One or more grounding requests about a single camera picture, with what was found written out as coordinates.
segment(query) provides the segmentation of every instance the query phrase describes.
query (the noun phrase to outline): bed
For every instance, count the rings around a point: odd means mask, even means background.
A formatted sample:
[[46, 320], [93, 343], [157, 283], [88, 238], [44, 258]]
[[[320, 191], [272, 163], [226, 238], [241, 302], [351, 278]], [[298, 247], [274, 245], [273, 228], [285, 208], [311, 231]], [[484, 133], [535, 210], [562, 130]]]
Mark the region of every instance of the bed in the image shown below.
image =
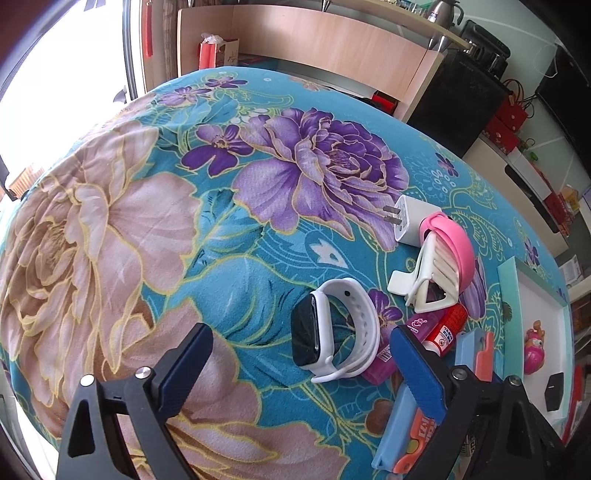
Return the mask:
[[[291, 359], [290, 313], [325, 280], [353, 277], [383, 325], [412, 315], [386, 290], [418, 253], [382, 218], [401, 193], [439, 205], [472, 239], [466, 328], [494, 333], [502, 376], [497, 266], [516, 256], [566, 287], [523, 218], [450, 151], [266, 70], [201, 70], [135, 100], [46, 172], [7, 227], [0, 356], [24, 410], [58, 446], [84, 374], [127, 377], [205, 322], [212, 356], [168, 424], [200, 478], [385, 478], [371, 460], [400, 378], [312, 384]], [[352, 325], [338, 306], [335, 317], [346, 355]]]

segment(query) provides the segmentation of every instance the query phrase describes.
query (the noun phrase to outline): black clamp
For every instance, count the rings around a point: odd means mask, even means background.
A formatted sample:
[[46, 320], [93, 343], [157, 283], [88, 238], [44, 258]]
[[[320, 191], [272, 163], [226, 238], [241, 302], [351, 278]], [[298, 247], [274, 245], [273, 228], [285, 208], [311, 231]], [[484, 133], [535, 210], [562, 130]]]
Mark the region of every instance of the black clamp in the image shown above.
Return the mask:
[[466, 365], [450, 368], [406, 326], [392, 331], [391, 351], [419, 408], [439, 425], [405, 480], [445, 480], [469, 433], [476, 446], [464, 479], [556, 477], [564, 445], [519, 377], [485, 382]]
[[117, 415], [129, 415], [158, 480], [196, 480], [165, 425], [178, 415], [213, 349], [210, 327], [198, 323], [154, 368], [122, 380], [80, 380], [61, 440], [56, 480], [137, 480]]

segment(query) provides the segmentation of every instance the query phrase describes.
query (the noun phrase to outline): stainless steel kettle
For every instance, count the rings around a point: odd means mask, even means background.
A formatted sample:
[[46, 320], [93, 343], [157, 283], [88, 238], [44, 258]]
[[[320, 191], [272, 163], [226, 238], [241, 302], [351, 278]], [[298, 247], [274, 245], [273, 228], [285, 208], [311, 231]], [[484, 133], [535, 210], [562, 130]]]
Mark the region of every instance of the stainless steel kettle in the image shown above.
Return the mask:
[[433, 2], [425, 12], [425, 17], [432, 23], [441, 25], [449, 29], [453, 25], [454, 7], [460, 9], [460, 16], [457, 18], [457, 24], [462, 23], [464, 19], [464, 10], [460, 7], [458, 0], [438, 0]]

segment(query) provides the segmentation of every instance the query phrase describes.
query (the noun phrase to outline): small toy figure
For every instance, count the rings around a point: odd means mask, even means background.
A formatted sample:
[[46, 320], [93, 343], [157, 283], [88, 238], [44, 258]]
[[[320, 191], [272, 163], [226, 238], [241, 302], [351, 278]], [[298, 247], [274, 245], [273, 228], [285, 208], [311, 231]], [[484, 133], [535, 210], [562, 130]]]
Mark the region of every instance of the small toy figure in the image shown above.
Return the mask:
[[537, 372], [544, 365], [544, 335], [542, 324], [539, 320], [534, 322], [534, 327], [525, 333], [525, 351], [523, 372], [531, 375]]

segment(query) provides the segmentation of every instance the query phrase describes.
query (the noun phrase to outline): pink bottle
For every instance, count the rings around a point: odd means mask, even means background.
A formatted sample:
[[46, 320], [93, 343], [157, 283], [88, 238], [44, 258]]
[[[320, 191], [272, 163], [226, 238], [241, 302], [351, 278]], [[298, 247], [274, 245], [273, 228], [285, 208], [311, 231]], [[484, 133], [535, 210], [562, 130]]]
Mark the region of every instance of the pink bottle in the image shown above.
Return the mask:
[[[420, 342], [437, 326], [443, 318], [446, 309], [436, 310], [435, 312], [416, 313], [410, 317], [406, 325], [415, 334]], [[378, 354], [369, 368], [363, 372], [364, 379], [373, 385], [380, 385], [386, 381], [396, 371], [396, 362], [390, 354], [390, 333], [396, 327], [391, 324], [382, 328], [382, 341], [380, 343]]]

